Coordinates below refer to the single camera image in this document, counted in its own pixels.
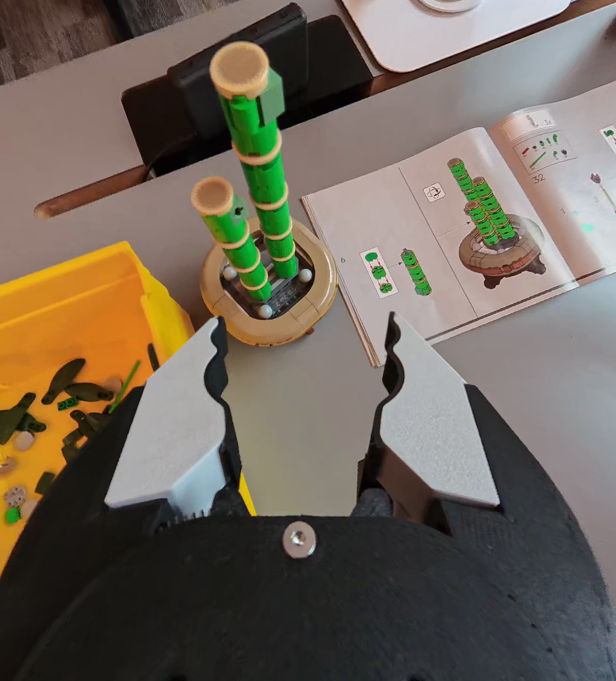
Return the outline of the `black power box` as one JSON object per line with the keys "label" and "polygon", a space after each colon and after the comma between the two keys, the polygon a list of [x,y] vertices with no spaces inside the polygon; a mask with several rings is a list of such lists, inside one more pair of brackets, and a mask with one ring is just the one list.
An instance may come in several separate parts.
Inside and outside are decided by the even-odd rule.
{"label": "black power box", "polygon": [[168,68],[167,78],[180,94],[185,114],[201,140],[228,131],[209,66],[221,47],[235,41],[250,41],[265,51],[270,67],[282,78],[288,115],[303,106],[302,98],[309,84],[307,17],[292,2]]}

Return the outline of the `document stand with sheet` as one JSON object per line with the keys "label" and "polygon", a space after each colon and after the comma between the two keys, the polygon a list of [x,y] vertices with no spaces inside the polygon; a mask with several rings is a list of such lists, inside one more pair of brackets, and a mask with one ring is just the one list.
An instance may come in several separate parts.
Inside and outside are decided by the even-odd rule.
{"label": "document stand with sheet", "polygon": [[570,1],[343,1],[378,65],[408,73],[559,15]]}

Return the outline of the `loose brick pieces pile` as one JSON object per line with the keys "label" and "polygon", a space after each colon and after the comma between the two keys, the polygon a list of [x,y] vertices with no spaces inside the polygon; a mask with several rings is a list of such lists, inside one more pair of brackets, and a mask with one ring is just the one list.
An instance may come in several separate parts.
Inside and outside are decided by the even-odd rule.
{"label": "loose brick pieces pile", "polygon": [[[85,358],[66,362],[56,371],[40,398],[40,404],[55,404],[58,412],[66,413],[74,422],[74,429],[62,438],[61,455],[65,464],[73,462],[83,446],[108,425],[141,361],[134,362],[126,379],[112,377],[103,384],[78,380],[85,365]],[[11,443],[15,449],[23,452],[35,444],[38,435],[47,430],[47,424],[30,411],[36,399],[34,392],[26,392],[15,405],[0,410],[0,445]],[[33,494],[24,485],[7,489],[3,494],[6,525],[28,519],[56,477],[55,471],[42,472]]]}

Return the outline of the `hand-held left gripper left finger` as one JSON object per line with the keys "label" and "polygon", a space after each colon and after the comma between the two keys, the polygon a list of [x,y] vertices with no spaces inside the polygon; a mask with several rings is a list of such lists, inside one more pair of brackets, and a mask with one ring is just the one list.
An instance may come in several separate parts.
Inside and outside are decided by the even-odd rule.
{"label": "hand-held left gripper left finger", "polygon": [[111,508],[166,500],[180,517],[210,515],[216,498],[245,502],[230,407],[226,324],[213,317],[147,379],[108,486]]}

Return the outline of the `yellow plastic bin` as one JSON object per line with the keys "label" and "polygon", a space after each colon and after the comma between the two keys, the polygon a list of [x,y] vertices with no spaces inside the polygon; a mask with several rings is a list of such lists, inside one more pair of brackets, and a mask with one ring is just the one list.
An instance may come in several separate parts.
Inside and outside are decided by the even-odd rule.
{"label": "yellow plastic bin", "polygon": [[[25,451],[0,445],[0,663],[23,658],[88,584],[159,527],[224,503],[193,517],[163,499],[105,503],[142,388],[195,332],[126,242],[0,285],[0,410],[34,392],[30,411],[47,424]],[[74,422],[40,398],[74,358],[86,360],[78,380],[98,384],[141,365],[108,425],[65,464],[62,438]],[[32,515],[6,525],[3,494],[16,485],[33,494],[44,471],[57,477]]]}

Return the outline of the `bamboo brick model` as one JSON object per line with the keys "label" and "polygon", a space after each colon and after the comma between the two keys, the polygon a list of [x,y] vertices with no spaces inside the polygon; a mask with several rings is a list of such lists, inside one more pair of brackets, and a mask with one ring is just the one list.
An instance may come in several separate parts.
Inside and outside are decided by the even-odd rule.
{"label": "bamboo brick model", "polygon": [[269,57],[257,44],[235,41],[215,52],[209,72],[256,216],[225,178],[204,178],[192,189],[192,205],[213,239],[202,298],[242,343],[286,345],[312,333],[331,307],[337,265],[290,214],[278,126],[283,82]]}

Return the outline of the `grey desk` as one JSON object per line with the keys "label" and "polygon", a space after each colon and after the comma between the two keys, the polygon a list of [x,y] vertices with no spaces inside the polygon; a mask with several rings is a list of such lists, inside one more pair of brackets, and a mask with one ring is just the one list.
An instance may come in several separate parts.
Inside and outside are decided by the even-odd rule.
{"label": "grey desk", "polygon": [[[231,152],[52,219],[44,200],[136,166],[119,93],[275,9],[242,1],[0,87],[0,284],[128,241],[198,328],[195,257],[210,244],[190,203],[209,175],[243,183]],[[299,198],[527,106],[616,81],[616,1],[577,1],[524,38],[450,60],[285,134]],[[436,346],[505,418],[559,487],[616,606],[616,274]],[[243,472],[261,515],[344,515],[386,395],[340,297],[313,335],[278,348],[230,340]]]}

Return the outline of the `open instruction booklet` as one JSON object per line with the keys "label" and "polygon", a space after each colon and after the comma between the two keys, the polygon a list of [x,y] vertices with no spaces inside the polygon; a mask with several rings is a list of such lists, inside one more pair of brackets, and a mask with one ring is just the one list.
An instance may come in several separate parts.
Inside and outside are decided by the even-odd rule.
{"label": "open instruction booklet", "polygon": [[372,367],[616,272],[616,81],[302,197]]}

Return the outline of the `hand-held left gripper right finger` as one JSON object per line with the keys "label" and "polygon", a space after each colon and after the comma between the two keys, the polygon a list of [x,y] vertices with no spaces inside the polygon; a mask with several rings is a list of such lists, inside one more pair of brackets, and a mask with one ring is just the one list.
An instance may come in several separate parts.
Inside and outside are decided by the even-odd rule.
{"label": "hand-held left gripper right finger", "polygon": [[358,496],[382,489],[406,519],[426,518],[436,500],[498,509],[466,381],[396,312],[384,346],[387,395],[358,464]]}

